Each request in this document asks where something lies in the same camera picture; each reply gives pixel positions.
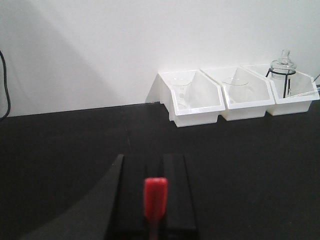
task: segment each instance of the white wall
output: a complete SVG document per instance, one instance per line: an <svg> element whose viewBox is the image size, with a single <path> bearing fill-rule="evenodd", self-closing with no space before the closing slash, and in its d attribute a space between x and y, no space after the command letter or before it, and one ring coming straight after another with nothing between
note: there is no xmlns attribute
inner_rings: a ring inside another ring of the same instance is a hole
<svg viewBox="0 0 320 240"><path fill-rule="evenodd" d="M144 103L158 71L320 72L319 0L1 0L11 116ZM5 112L3 87L1 113Z"/></svg>

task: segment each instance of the black table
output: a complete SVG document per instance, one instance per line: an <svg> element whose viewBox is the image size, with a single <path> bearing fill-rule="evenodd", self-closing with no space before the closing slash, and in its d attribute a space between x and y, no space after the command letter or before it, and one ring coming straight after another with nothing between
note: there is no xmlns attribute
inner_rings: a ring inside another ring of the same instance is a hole
<svg viewBox="0 0 320 240"><path fill-rule="evenodd" d="M64 239L68 229L52 226L79 204L90 211L88 196L120 153L147 156L150 172L163 154L190 154L216 206L213 240L320 239L319 133L320 101L307 113L182 128L159 103L9 117L0 123L0 239Z"/></svg>

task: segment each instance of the storage bin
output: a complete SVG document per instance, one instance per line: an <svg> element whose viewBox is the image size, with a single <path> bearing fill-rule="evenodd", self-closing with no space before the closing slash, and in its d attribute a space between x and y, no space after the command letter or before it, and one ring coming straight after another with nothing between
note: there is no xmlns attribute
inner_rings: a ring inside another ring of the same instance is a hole
<svg viewBox="0 0 320 240"><path fill-rule="evenodd" d="M222 88L227 121L260 118L267 107L274 105L270 84L243 67L223 67L202 70Z"/></svg>
<svg viewBox="0 0 320 240"><path fill-rule="evenodd" d="M199 70L162 72L160 102L177 127L216 123L225 110L218 84Z"/></svg>
<svg viewBox="0 0 320 240"><path fill-rule="evenodd" d="M270 82L275 104L269 106L267 111L273 116L307 112L311 102L314 100L319 100L318 92L312 92L303 96L289 96L283 98L283 92L285 89L284 81L281 79L272 78L271 73L268 75L268 77L265 77L270 67L270 64L268 63L259 65L246 65L243 67L257 76L264 77ZM289 76L289 78L291 95L317 90L316 83L313 82L314 78L310 75L296 71L296 73Z"/></svg>

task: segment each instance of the glass flask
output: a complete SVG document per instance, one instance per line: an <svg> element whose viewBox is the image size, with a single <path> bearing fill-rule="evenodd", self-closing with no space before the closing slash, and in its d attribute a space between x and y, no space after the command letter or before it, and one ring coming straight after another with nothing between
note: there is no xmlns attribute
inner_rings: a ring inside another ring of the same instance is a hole
<svg viewBox="0 0 320 240"><path fill-rule="evenodd" d="M289 58L290 50L284 49L282 50L282 55L277 60L274 60L270 64L270 68L273 72L272 77L275 79L285 79L285 75L281 74L292 74L295 72L297 65L294 64Z"/></svg>

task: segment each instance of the glass beaker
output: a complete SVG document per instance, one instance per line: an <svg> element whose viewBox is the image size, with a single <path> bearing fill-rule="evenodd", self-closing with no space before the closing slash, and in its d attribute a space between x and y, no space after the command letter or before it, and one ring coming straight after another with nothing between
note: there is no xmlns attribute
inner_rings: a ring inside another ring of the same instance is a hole
<svg viewBox="0 0 320 240"><path fill-rule="evenodd" d="M179 109L187 109L189 106L188 91L191 82L192 80L177 77L171 81Z"/></svg>

